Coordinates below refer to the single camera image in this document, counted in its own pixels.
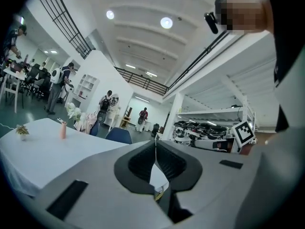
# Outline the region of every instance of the small potted plant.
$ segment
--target small potted plant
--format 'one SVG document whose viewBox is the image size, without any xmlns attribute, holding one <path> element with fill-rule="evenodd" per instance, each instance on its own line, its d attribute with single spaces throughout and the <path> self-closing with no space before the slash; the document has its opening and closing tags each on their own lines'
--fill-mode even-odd
<svg viewBox="0 0 305 229">
<path fill-rule="evenodd" d="M 29 131 L 24 125 L 17 125 L 16 133 L 22 141 L 24 141 L 26 136 L 29 135 Z"/>
</svg>

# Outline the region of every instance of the person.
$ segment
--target person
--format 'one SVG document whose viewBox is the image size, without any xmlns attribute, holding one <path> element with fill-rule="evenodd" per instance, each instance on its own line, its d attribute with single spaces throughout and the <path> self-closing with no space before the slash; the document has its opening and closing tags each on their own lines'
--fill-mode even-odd
<svg viewBox="0 0 305 229">
<path fill-rule="evenodd" d="M 147 120 L 147 118 L 148 118 L 148 112 L 146 110 L 147 110 L 147 108 L 145 107 L 144 110 L 141 110 L 140 113 L 139 113 L 139 116 L 143 116 L 144 115 L 144 119 L 143 119 L 142 124 L 139 125 L 137 123 L 137 127 L 136 127 L 137 132 L 138 131 L 142 132 L 143 127 L 145 125 L 145 120 Z"/>
<path fill-rule="evenodd" d="M 74 68 L 74 64 L 71 62 L 69 63 L 67 66 L 64 66 L 61 68 L 61 70 L 63 71 L 63 76 L 62 76 L 62 82 L 58 83 L 58 84 L 53 84 L 51 91 L 50 91 L 50 95 L 49 95 L 49 99 L 48 99 L 48 104 L 47 106 L 44 107 L 44 109 L 46 110 L 46 112 L 49 115 L 54 115 L 54 107 L 55 104 L 57 102 L 57 99 L 59 98 L 59 95 L 61 94 L 61 89 L 65 84 L 69 84 L 69 75 L 71 70 L 73 70 Z"/>
<path fill-rule="evenodd" d="M 17 38 L 22 35 L 26 35 L 27 26 L 21 25 L 18 29 L 11 30 L 9 34 L 6 36 L 2 52 L 0 56 L 0 64 L 5 61 L 10 53 L 10 50 L 16 55 L 18 59 L 21 59 L 21 52 L 16 47 Z"/>
<path fill-rule="evenodd" d="M 41 66 L 39 66 L 39 69 L 42 70 L 46 66 L 46 62 L 43 62 Z"/>
<path fill-rule="evenodd" d="M 35 59 L 32 59 L 32 60 L 30 61 L 30 66 L 33 67 L 34 65 L 35 65 Z"/>
<path fill-rule="evenodd" d="M 105 95 L 104 97 L 101 98 L 101 100 L 99 101 L 99 106 L 100 106 L 100 108 L 101 108 L 102 102 L 103 102 L 105 99 L 108 99 L 108 100 L 111 99 L 111 98 L 110 98 L 111 95 L 112 95 L 112 91 L 109 90 L 109 91 L 107 92 L 107 95 Z"/>
<path fill-rule="evenodd" d="M 305 44 L 305 31 L 297 20 L 303 14 L 303 0 L 215 0 L 218 24 L 229 31 L 269 31 L 274 36 L 276 64 L 274 82 L 277 86 L 288 73 Z M 279 107 L 276 132 L 288 128 Z"/>
</svg>

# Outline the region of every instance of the white flower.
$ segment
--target white flower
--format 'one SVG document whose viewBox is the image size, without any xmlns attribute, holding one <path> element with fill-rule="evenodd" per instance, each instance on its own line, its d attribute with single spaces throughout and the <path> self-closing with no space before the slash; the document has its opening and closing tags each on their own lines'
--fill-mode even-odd
<svg viewBox="0 0 305 229">
<path fill-rule="evenodd" d="M 81 114 L 81 121 L 84 122 L 87 120 L 87 114 L 86 113 L 82 113 Z"/>
<path fill-rule="evenodd" d="M 75 105 L 74 105 L 74 103 L 68 103 L 68 107 L 69 107 L 70 109 L 74 109 L 74 108 L 75 108 Z"/>
<path fill-rule="evenodd" d="M 75 108 L 74 113 L 75 113 L 75 115 L 80 115 L 81 114 L 81 109 L 80 108 Z"/>
</svg>

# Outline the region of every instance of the white column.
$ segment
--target white column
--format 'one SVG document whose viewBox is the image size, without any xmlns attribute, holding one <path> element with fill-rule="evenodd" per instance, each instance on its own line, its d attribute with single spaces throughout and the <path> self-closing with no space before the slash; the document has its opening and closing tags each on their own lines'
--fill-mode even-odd
<svg viewBox="0 0 305 229">
<path fill-rule="evenodd" d="M 177 113 L 179 112 L 179 109 L 182 106 L 184 94 L 176 93 L 175 100 L 173 102 L 173 106 L 171 109 L 170 116 L 168 117 L 165 130 L 163 132 L 162 140 L 169 140 L 172 137 L 174 126 L 177 119 Z"/>
<path fill-rule="evenodd" d="M 47 57 L 47 59 L 45 60 L 45 63 L 47 64 L 50 60 L 50 57 Z"/>
<path fill-rule="evenodd" d="M 54 68 L 54 65 L 56 64 L 56 62 L 53 63 L 52 67 L 50 68 L 49 72 L 51 73 L 53 68 Z"/>
</svg>

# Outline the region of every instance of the dark pants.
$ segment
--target dark pants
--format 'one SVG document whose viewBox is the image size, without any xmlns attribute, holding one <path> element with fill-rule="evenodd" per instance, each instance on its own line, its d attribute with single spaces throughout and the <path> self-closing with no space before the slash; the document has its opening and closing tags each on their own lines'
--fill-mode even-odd
<svg viewBox="0 0 305 229">
<path fill-rule="evenodd" d="M 47 110 L 49 110 L 50 112 L 54 111 L 55 104 L 60 94 L 61 94 L 60 84 L 53 84 L 48 99 Z"/>
</svg>

